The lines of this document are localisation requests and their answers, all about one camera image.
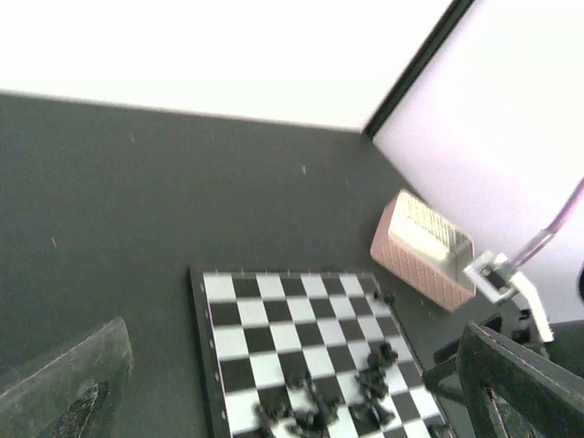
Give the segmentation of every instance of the white wall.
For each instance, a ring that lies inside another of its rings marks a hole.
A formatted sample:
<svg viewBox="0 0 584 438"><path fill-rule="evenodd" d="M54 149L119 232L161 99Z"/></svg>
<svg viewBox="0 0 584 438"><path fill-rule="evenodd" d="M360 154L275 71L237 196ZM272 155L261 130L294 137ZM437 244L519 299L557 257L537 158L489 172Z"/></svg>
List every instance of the white wall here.
<svg viewBox="0 0 584 438"><path fill-rule="evenodd" d="M360 130L449 0L0 6L0 90Z"/></svg>
<svg viewBox="0 0 584 438"><path fill-rule="evenodd" d="M477 0L375 138L422 196L511 256L584 174L584 3ZM584 204L525 266L553 321L584 318Z"/></svg>

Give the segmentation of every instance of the dark gray floor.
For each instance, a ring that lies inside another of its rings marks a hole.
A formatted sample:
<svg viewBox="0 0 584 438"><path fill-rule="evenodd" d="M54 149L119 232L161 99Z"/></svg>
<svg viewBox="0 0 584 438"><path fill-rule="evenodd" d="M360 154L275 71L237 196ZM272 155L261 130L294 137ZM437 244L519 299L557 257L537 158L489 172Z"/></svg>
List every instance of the dark gray floor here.
<svg viewBox="0 0 584 438"><path fill-rule="evenodd" d="M0 372L122 316L136 367L114 436L205 436L187 266L374 267L406 186L357 134L0 97ZM492 310L448 317L385 277L424 367Z"/></svg>

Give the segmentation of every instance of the white square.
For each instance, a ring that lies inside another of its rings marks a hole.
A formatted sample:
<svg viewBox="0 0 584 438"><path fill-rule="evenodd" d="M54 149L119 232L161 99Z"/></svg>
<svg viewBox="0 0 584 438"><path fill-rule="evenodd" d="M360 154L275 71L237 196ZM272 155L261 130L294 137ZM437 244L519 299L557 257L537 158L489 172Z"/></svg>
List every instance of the white square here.
<svg viewBox="0 0 584 438"><path fill-rule="evenodd" d="M213 335L217 359L235 359L248 355L245 333L241 327L215 327Z"/></svg>
<svg viewBox="0 0 584 438"><path fill-rule="evenodd" d="M390 394L397 394L399 392L408 390L408 384L405 382L405 379L402 376L402 372L397 365L394 365L393 367L390 367L388 370L386 370L385 376L385 382L390 388Z"/></svg>
<svg viewBox="0 0 584 438"><path fill-rule="evenodd" d="M345 345L347 343L343 330L336 319L319 319L317 324L325 345Z"/></svg>
<svg viewBox="0 0 584 438"><path fill-rule="evenodd" d="M413 360L412 352L405 343L405 339L401 336L389 336L387 341L391 344L391 348L398 353L398 362L408 362Z"/></svg>
<svg viewBox="0 0 584 438"><path fill-rule="evenodd" d="M262 298L283 298L284 288L278 274L257 274L255 276L259 295Z"/></svg>
<svg viewBox="0 0 584 438"><path fill-rule="evenodd" d="M385 339L383 332L381 331L381 327L375 317L358 317L357 321L359 322L366 340L372 341Z"/></svg>
<svg viewBox="0 0 584 438"><path fill-rule="evenodd" d="M225 407L231 434L252 431L257 428L255 406L259 403L256 390L240 391L225 395Z"/></svg>
<svg viewBox="0 0 584 438"><path fill-rule="evenodd" d="M373 315L375 315L376 317L391 316L390 307L387 304L385 304L382 300L375 299L371 295L367 295L367 300L369 301Z"/></svg>
<svg viewBox="0 0 584 438"><path fill-rule="evenodd" d="M317 319L314 310L310 306L310 300L306 297L290 297L287 300L290 315L294 322L312 322Z"/></svg>
<svg viewBox="0 0 584 438"><path fill-rule="evenodd" d="M267 325L266 308L261 298L239 298L237 301L241 325L259 327Z"/></svg>
<svg viewBox="0 0 584 438"><path fill-rule="evenodd" d="M330 361L329 352L326 347L306 347L302 350L304 359L307 360L308 371L314 378L332 376L335 368Z"/></svg>
<svg viewBox="0 0 584 438"><path fill-rule="evenodd" d="M320 275L302 274L300 278L302 279L302 286L304 286L304 290L307 292L307 297L317 298L327 297L329 295Z"/></svg>
<svg viewBox="0 0 584 438"><path fill-rule="evenodd" d="M339 419L328 427L329 436L356 437L359 436L355 423L347 406L340 406L337 411Z"/></svg>
<svg viewBox="0 0 584 438"><path fill-rule="evenodd" d="M362 297L365 295L361 283L355 274L341 274L339 276L347 297Z"/></svg>
<svg viewBox="0 0 584 438"><path fill-rule="evenodd" d="M208 302L235 301L235 288L231 275L205 273L203 282Z"/></svg>
<svg viewBox="0 0 584 438"><path fill-rule="evenodd" d="M295 351L302 349L300 338L296 327L291 322L281 322L270 325L272 339L276 346L276 351Z"/></svg>
<svg viewBox="0 0 584 438"><path fill-rule="evenodd" d="M356 316L355 309L347 297L330 297L330 305L337 319L354 319Z"/></svg>
<svg viewBox="0 0 584 438"><path fill-rule="evenodd" d="M283 385L285 383L282 366L277 353L253 353L249 360L252 363L255 386L265 388L268 386Z"/></svg>
<svg viewBox="0 0 584 438"><path fill-rule="evenodd" d="M371 348L364 340L349 342L348 344L350 355L355 362L358 370L367 368L367 358L371 353Z"/></svg>
<svg viewBox="0 0 584 438"><path fill-rule="evenodd" d="M410 390L410 394L422 418L440 415L436 400L423 386Z"/></svg>
<svg viewBox="0 0 584 438"><path fill-rule="evenodd" d="M363 401L363 396L359 390L359 384L355 380L357 372L348 371L337 374L337 381L339 381L340 391L347 405L360 403Z"/></svg>
<svg viewBox="0 0 584 438"><path fill-rule="evenodd" d="M408 436L416 438L432 438L423 420L412 420L403 424L403 430Z"/></svg>

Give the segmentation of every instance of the chessboard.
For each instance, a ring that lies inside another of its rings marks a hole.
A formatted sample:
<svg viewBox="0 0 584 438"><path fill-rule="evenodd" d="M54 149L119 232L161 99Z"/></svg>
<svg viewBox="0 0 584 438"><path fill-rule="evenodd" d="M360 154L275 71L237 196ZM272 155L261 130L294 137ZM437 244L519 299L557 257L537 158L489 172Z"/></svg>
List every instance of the chessboard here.
<svg viewBox="0 0 584 438"><path fill-rule="evenodd" d="M269 436L259 429L257 406L314 411L305 391L287 385L305 371L322 397L338 403L338 420L322 436L433 438L428 427L445 424L391 304L376 299L384 292L374 275L192 270L191 281L212 436ZM380 426L353 407L363 403L355 377L384 342L398 359L385 371L389 394L380 400L395 417ZM274 425L273 436L303 436L289 423Z"/></svg>

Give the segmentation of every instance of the black chess piece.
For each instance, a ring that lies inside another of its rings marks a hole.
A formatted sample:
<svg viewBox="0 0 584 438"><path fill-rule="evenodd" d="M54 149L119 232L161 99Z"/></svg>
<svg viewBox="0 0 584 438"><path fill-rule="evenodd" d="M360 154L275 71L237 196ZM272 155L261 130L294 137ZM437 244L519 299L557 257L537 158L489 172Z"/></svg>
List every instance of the black chess piece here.
<svg viewBox="0 0 584 438"><path fill-rule="evenodd" d="M343 403L343 400L340 397L333 397L332 399L327 400L328 407L332 410L337 412L339 410L339 406Z"/></svg>
<svg viewBox="0 0 584 438"><path fill-rule="evenodd" d="M310 392L312 400L317 405L318 409L318 422L321 427L326 427L329 424L336 422L339 419L336 409L331 409L329 403L325 398L318 392L317 386L314 384L312 379L308 377L307 388Z"/></svg>
<svg viewBox="0 0 584 438"><path fill-rule="evenodd" d="M294 411L294 420L303 429L312 429L315 425L316 414L311 411Z"/></svg>
<svg viewBox="0 0 584 438"><path fill-rule="evenodd" d="M292 416L292 410L284 403L278 403L271 409L266 409L266 413L273 422L279 422L280 420L284 420L285 418Z"/></svg>
<svg viewBox="0 0 584 438"><path fill-rule="evenodd" d="M261 404L255 406L255 414L259 422L259 432L263 438L276 438L272 432L272 426L275 422L267 415L266 410Z"/></svg>
<svg viewBox="0 0 584 438"><path fill-rule="evenodd" d="M363 403L350 405L349 411L356 420L363 420L368 415L372 414L370 404L365 401Z"/></svg>
<svg viewBox="0 0 584 438"><path fill-rule="evenodd" d="M288 424L286 429L293 435L300 438L322 438L322 431L318 429L305 429L298 424Z"/></svg>
<svg viewBox="0 0 584 438"><path fill-rule="evenodd" d="M446 438L451 431L449 424L431 424L427 429L432 438Z"/></svg>
<svg viewBox="0 0 584 438"><path fill-rule="evenodd" d="M294 371L285 377L286 386L292 391L300 391L307 385L310 375L307 371Z"/></svg>
<svg viewBox="0 0 584 438"><path fill-rule="evenodd" d="M381 357L377 351L372 351L367 357L367 365L370 369L381 367Z"/></svg>
<svg viewBox="0 0 584 438"><path fill-rule="evenodd" d="M364 391L367 391L376 399L382 400L387 397L387 394L390 392L390 388L387 383L385 383L385 380L380 379L377 376L374 376L374 378L367 378L358 375L355 379Z"/></svg>
<svg viewBox="0 0 584 438"><path fill-rule="evenodd" d="M377 418L380 426L386 426L395 418L395 413L385 409L383 406L381 406L381 403L379 403L379 401L374 398L370 399L370 406L373 409L375 417Z"/></svg>
<svg viewBox="0 0 584 438"><path fill-rule="evenodd" d="M393 364L398 359L397 351L391 348L391 344L389 342L383 342L380 345L380 354L387 368L393 366Z"/></svg>
<svg viewBox="0 0 584 438"><path fill-rule="evenodd" d="M377 299L378 301L383 301L383 303L388 307L395 303L395 295L393 295L391 292L381 292L376 290L373 292L373 298Z"/></svg>

